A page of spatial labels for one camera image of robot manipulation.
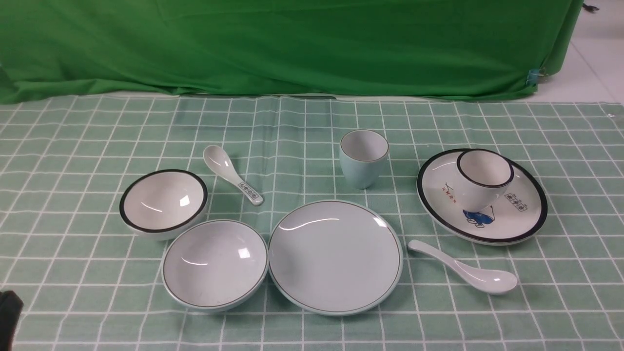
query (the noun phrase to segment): white plate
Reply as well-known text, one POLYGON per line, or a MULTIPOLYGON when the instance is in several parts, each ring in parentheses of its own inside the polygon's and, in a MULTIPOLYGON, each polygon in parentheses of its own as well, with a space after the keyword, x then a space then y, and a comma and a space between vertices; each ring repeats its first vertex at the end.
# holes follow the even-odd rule
POLYGON ((249 298, 267 266, 266 243, 255 230, 233 220, 213 220, 173 241, 163 260, 162 280, 181 304, 220 312, 249 298))
POLYGON ((306 204, 275 227, 269 273, 284 296, 323 315, 352 315, 383 301, 403 268, 390 225, 373 211, 338 200, 306 204))
POLYGON ((450 232, 479 244, 516 244, 534 235, 546 220, 546 195, 533 176, 513 161, 515 176, 503 197, 478 213, 459 207, 452 178, 457 156, 465 150, 441 152, 422 165, 416 185, 427 212, 450 232))

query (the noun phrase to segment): white spoon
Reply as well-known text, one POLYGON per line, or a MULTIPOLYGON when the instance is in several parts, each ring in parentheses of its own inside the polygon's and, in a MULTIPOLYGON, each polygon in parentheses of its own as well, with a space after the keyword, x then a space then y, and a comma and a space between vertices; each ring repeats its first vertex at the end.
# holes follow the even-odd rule
POLYGON ((468 284, 488 294, 504 294, 518 285, 518 278, 510 272, 495 269, 481 269, 463 264, 422 241, 412 240, 407 243, 407 247, 441 261, 450 269, 454 270, 455 273, 459 274, 468 284))
POLYGON ((247 184, 234 169, 230 156, 221 147, 210 145, 203 150, 203 161, 216 175, 239 188, 254 206, 262 205, 264 199, 247 184))

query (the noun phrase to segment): bowl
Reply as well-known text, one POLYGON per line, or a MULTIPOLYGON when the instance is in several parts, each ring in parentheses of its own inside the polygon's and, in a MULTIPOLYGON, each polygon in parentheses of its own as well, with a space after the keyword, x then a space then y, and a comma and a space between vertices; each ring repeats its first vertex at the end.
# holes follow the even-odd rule
POLYGON ((119 213, 137 235, 170 240, 200 223, 208 190, 195 174, 180 169, 156 171, 124 192, 119 213))
POLYGON ((173 241, 162 262, 167 292, 191 309, 222 312, 242 304, 266 277, 264 239, 246 224, 212 220, 173 241))

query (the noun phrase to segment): cartoon figure print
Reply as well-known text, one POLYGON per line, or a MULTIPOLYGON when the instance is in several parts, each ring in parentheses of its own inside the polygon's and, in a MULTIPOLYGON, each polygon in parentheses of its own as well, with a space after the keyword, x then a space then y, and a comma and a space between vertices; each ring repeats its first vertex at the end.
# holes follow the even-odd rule
POLYGON ((482 210, 481 212, 468 212, 466 210, 462 210, 464 212, 464 216, 466 217, 466 221, 470 224, 474 224, 477 228, 483 228, 487 224, 493 223, 496 220, 496 216, 494 215, 494 208, 492 206, 482 210), (483 212, 487 211, 492 213, 491 216, 484 214, 483 212))

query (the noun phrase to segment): white floor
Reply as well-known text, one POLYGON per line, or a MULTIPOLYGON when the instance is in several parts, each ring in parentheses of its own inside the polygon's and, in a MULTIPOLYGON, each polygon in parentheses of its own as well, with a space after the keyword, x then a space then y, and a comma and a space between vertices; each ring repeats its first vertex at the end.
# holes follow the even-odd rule
MULTIPOLYGON (((624 0, 586 0, 600 10, 581 10, 563 68, 542 81, 530 102, 619 102, 624 104, 624 0)), ((122 96, 154 96, 118 92, 122 96)), ((403 96, 336 96, 344 100, 421 100, 403 96)))

